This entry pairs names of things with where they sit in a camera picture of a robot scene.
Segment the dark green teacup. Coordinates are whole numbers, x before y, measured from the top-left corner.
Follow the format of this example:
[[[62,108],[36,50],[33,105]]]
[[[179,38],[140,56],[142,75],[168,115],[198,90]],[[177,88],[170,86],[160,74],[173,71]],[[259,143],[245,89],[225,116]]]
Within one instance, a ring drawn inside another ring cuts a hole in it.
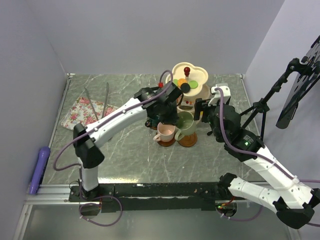
[[[153,122],[155,122],[157,125],[159,124],[160,120],[159,120],[159,117],[158,116],[155,116],[154,118],[152,117],[147,117],[146,121],[147,120],[152,120]]]

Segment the white toy cake slice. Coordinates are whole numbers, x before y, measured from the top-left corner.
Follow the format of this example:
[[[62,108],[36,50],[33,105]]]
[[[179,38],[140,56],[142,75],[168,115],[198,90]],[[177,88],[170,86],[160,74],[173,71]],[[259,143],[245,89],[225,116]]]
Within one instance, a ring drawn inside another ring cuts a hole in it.
[[[179,105],[178,108],[185,111],[191,111],[194,109],[194,104],[190,101],[183,100]]]

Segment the light green teacup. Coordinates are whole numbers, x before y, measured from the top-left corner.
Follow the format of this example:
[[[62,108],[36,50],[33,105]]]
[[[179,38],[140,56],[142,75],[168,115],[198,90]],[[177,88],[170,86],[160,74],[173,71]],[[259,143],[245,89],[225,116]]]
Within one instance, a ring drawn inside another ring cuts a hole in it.
[[[182,140],[186,136],[192,135],[196,130],[196,122],[194,115],[187,111],[181,111],[178,113],[178,121],[175,125],[176,141]]]

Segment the pink teacup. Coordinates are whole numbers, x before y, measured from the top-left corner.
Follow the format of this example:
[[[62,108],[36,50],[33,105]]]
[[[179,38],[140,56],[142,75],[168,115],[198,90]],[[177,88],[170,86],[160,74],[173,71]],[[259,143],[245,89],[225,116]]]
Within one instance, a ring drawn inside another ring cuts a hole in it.
[[[170,124],[159,123],[157,125],[157,134],[153,137],[155,142],[170,142],[175,136],[175,126]]]

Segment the black sandwich cookie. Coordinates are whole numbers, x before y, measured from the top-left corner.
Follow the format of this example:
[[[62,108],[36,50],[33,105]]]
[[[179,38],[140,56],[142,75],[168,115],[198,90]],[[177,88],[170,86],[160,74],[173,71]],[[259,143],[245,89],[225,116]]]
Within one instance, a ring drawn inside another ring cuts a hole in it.
[[[180,89],[185,94],[191,90],[191,87],[188,83],[184,82],[183,84],[180,85]]]

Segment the brown wooden coaster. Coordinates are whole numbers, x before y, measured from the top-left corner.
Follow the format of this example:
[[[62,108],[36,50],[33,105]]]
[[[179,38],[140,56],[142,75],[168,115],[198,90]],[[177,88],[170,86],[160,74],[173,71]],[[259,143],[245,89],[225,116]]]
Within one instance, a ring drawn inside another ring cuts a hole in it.
[[[176,142],[175,138],[172,138],[170,141],[168,142],[164,142],[164,141],[158,141],[157,143],[162,146],[162,147],[169,147],[172,146],[174,143]]]
[[[152,130],[157,130],[157,124],[153,122],[151,119],[146,121],[146,127]]]
[[[178,144],[185,148],[190,148],[194,146],[198,141],[197,134],[194,132],[191,135],[184,136],[181,140],[178,141]]]

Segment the metal fork tongs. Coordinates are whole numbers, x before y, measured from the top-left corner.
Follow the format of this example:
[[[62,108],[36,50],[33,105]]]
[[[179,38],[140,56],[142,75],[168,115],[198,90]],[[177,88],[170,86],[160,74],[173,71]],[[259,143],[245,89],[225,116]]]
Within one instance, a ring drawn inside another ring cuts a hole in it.
[[[98,121],[100,119],[103,119],[105,117],[105,112],[106,112],[106,108],[108,105],[108,97],[109,97],[109,92],[110,92],[110,84],[107,82],[105,85],[105,96],[104,96],[104,102],[100,102],[100,108],[102,109],[102,112],[100,114],[99,111],[96,111],[95,106],[93,104],[93,101],[90,97],[90,93],[88,91],[88,89],[86,87],[84,87],[84,92],[86,95],[86,98],[88,99],[89,105],[91,107],[91,110],[94,114],[95,119]]]

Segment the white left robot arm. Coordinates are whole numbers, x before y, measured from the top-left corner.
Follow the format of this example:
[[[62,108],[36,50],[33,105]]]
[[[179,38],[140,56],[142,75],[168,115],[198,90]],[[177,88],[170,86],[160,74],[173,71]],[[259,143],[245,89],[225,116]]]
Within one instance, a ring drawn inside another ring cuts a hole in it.
[[[80,194],[87,201],[99,195],[98,168],[105,156],[100,148],[114,135],[142,119],[158,119],[175,125],[179,119],[177,99],[182,91],[172,82],[163,88],[145,87],[134,94],[123,106],[94,123],[73,128],[75,154],[81,165]]]

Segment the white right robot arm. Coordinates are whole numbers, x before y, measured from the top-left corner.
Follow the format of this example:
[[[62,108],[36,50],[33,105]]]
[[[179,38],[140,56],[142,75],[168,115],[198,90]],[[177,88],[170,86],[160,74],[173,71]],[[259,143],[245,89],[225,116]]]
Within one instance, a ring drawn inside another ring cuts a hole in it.
[[[241,115],[231,105],[208,99],[195,101],[195,120],[208,123],[219,143],[240,162],[258,173],[271,188],[245,181],[226,173],[218,182],[223,199],[232,196],[248,199],[273,211],[278,219],[293,229],[311,224],[314,207],[320,203],[320,190],[311,188],[290,173],[271,154],[259,136],[241,127]]]

